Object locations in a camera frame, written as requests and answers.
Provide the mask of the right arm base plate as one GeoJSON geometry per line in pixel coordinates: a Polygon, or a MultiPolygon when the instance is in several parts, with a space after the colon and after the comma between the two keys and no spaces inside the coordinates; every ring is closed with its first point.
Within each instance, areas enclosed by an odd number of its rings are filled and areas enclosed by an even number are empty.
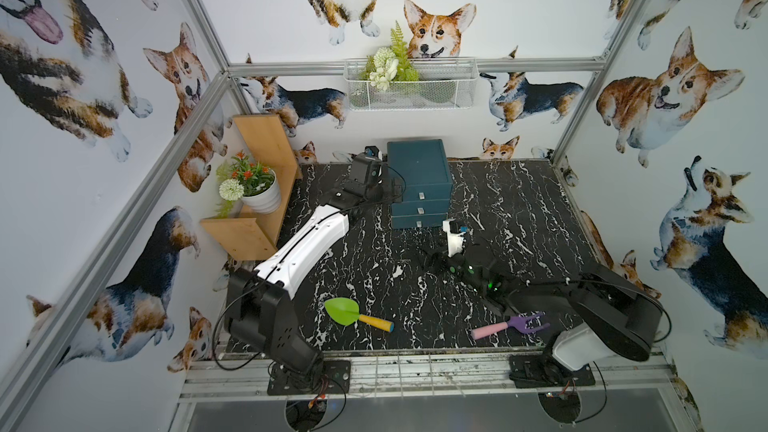
{"type": "Polygon", "coordinates": [[[509,379],[519,389],[568,386],[584,387],[596,384],[589,365],[577,371],[562,366],[545,355],[510,355],[509,379]]]}

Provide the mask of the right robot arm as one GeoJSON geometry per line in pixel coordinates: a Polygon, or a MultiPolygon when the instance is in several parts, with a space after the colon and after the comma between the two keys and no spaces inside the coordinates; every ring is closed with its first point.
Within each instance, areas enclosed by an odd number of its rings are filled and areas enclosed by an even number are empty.
{"type": "Polygon", "coordinates": [[[613,355],[646,361],[666,314],[657,299],[599,262],[575,279],[530,281],[514,275],[490,248],[471,244],[453,252],[423,249],[418,263],[473,290],[491,313],[522,334],[542,330],[528,322],[548,312],[577,316],[581,323],[553,336],[544,352],[545,361],[569,372],[613,355]]]}

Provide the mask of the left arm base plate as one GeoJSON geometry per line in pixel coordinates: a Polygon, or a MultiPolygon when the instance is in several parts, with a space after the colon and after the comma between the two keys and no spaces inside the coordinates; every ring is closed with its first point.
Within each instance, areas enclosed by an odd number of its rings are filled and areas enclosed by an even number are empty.
{"type": "Polygon", "coordinates": [[[323,359],[308,374],[291,371],[284,365],[269,369],[269,396],[346,394],[350,389],[352,363],[323,359]]]}

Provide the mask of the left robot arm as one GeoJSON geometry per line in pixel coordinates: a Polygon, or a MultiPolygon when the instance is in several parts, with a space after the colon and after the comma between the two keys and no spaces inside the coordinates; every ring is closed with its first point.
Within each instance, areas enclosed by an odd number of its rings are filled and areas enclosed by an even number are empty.
{"type": "Polygon", "coordinates": [[[369,210],[402,198],[405,180],[380,158],[357,154],[344,182],[327,192],[305,224],[254,270],[232,274],[227,304],[214,326],[263,353],[291,379],[317,382],[322,353],[299,330],[293,298],[332,246],[369,210]]]}

